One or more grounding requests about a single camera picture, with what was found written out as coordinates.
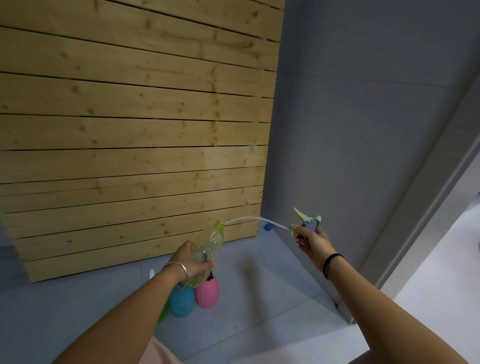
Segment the blue ball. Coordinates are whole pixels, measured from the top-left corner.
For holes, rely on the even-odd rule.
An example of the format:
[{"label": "blue ball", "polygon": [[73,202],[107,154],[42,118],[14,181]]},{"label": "blue ball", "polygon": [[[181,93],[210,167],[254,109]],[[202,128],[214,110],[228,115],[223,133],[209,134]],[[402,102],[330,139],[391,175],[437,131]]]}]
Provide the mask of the blue ball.
[{"label": "blue ball", "polygon": [[184,287],[183,290],[176,291],[179,288],[179,285],[174,288],[168,298],[168,303],[172,315],[184,317],[192,312],[193,306],[195,306],[195,292],[190,287]]}]

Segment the plastic tube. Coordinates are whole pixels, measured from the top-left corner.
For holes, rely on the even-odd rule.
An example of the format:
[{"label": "plastic tube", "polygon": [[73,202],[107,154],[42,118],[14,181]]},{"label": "plastic tube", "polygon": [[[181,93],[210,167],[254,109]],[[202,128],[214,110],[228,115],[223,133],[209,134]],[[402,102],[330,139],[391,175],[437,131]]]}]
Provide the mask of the plastic tube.
[{"label": "plastic tube", "polygon": [[241,218],[233,218],[232,220],[228,220],[228,221],[224,222],[223,224],[227,225],[229,222],[234,222],[234,221],[238,221],[238,220],[246,220],[248,218],[252,218],[252,219],[255,219],[255,220],[266,221],[266,222],[269,222],[270,224],[274,224],[274,225],[278,226],[279,228],[282,228],[282,229],[285,229],[285,230],[290,230],[286,226],[277,224],[276,222],[274,222],[272,220],[269,220],[267,218],[261,218],[261,217],[258,217],[258,216],[242,216]]}]

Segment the wooden plank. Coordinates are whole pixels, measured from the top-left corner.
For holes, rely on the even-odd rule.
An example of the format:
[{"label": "wooden plank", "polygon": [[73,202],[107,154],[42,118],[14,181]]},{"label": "wooden plank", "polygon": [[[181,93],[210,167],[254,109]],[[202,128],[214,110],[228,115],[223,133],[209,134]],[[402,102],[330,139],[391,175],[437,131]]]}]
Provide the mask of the wooden plank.
[{"label": "wooden plank", "polygon": [[[257,232],[258,221],[227,226],[224,230],[225,241],[247,238],[256,235]],[[37,282],[44,279],[170,254],[177,250],[184,241],[193,240],[197,235],[198,232],[189,232],[145,242],[61,255],[26,262],[24,263],[24,267],[29,279],[32,282]]]},{"label": "wooden plank", "polygon": [[278,59],[278,43],[104,0],[3,0],[0,25],[271,71]]},{"label": "wooden plank", "polygon": [[0,152],[0,183],[260,167],[267,146]]},{"label": "wooden plank", "polygon": [[283,11],[246,0],[119,0],[224,29],[280,40]]},{"label": "wooden plank", "polygon": [[0,115],[0,149],[267,145],[269,123]]},{"label": "wooden plank", "polygon": [[9,236],[18,239],[220,208],[259,204],[262,201],[262,192],[263,186],[254,186],[96,205],[14,212],[3,215],[2,221]]},{"label": "wooden plank", "polygon": [[253,0],[262,4],[270,5],[278,9],[285,8],[285,0]]},{"label": "wooden plank", "polygon": [[274,96],[276,78],[270,71],[8,28],[0,28],[0,71],[262,97]]},{"label": "wooden plank", "polygon": [[8,114],[270,122],[273,99],[0,74]]},{"label": "wooden plank", "polygon": [[265,167],[0,184],[0,211],[22,212],[264,183]]},{"label": "wooden plank", "polygon": [[23,261],[73,254],[110,246],[199,231],[218,219],[228,221],[240,216],[259,216],[260,204],[197,212],[169,218],[130,222],[100,228],[60,232],[13,241]]}]

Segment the plastic bottle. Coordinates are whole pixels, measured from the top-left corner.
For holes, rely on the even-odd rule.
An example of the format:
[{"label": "plastic bottle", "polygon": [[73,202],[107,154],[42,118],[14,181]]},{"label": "plastic bottle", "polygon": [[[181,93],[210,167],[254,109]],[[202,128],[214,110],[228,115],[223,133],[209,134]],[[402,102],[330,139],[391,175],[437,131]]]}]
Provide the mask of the plastic bottle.
[{"label": "plastic bottle", "polygon": [[[196,237],[193,244],[190,246],[192,257],[200,263],[214,262],[220,248],[223,244],[223,229],[225,225],[220,220],[203,230],[200,235]],[[195,288],[200,286],[210,275],[210,270],[201,272],[196,276],[190,277],[187,286]]]}]

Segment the pink clothing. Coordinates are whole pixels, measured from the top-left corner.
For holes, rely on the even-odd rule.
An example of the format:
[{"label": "pink clothing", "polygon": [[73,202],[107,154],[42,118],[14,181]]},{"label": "pink clothing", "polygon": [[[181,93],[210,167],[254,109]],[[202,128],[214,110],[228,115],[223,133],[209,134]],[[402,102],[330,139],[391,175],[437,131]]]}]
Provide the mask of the pink clothing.
[{"label": "pink clothing", "polygon": [[181,364],[181,361],[152,336],[139,364]]}]

